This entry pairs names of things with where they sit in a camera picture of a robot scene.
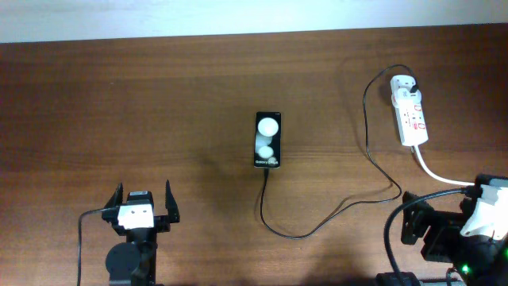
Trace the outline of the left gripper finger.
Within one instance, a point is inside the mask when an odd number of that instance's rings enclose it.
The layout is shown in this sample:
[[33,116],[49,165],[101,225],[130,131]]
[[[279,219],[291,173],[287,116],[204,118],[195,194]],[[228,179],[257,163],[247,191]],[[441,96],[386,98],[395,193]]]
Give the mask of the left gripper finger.
[[165,184],[165,208],[168,212],[169,217],[178,217],[179,216],[179,208],[178,204],[175,201],[175,197],[171,192],[171,185],[169,180],[166,180]]
[[105,209],[114,209],[114,208],[120,207],[120,205],[122,205],[122,202],[123,202],[123,184],[119,183],[117,185],[113,195],[107,201],[104,208]]

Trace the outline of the black smartphone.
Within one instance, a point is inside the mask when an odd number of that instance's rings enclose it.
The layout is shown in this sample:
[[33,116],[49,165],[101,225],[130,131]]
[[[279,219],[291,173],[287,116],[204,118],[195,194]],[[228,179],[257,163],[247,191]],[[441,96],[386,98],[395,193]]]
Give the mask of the black smartphone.
[[281,156],[282,115],[259,111],[255,122],[253,165],[256,168],[279,168]]

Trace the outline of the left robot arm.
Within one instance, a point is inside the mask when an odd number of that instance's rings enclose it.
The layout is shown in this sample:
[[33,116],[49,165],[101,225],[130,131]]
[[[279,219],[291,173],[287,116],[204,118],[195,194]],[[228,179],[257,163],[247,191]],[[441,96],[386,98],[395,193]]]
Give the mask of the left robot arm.
[[179,208],[169,182],[165,183],[164,207],[167,213],[157,215],[150,191],[133,191],[124,199],[123,185],[117,186],[102,213],[102,220],[125,238],[106,255],[110,285],[156,284],[157,235],[168,233],[172,224],[180,222]]

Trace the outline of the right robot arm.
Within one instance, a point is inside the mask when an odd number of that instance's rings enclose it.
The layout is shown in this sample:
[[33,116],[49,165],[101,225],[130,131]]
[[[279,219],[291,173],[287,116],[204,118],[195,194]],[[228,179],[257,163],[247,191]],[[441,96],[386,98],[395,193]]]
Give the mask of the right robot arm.
[[457,285],[459,281],[451,278],[451,273],[457,272],[465,285],[506,285],[506,236],[496,240],[493,234],[467,237],[460,233],[478,201],[477,195],[467,195],[460,203],[460,213],[437,211],[421,197],[406,192],[402,205],[385,224],[383,239],[388,239],[394,217],[402,212],[402,244],[413,245],[421,238],[425,261],[452,264],[441,281],[443,284]]

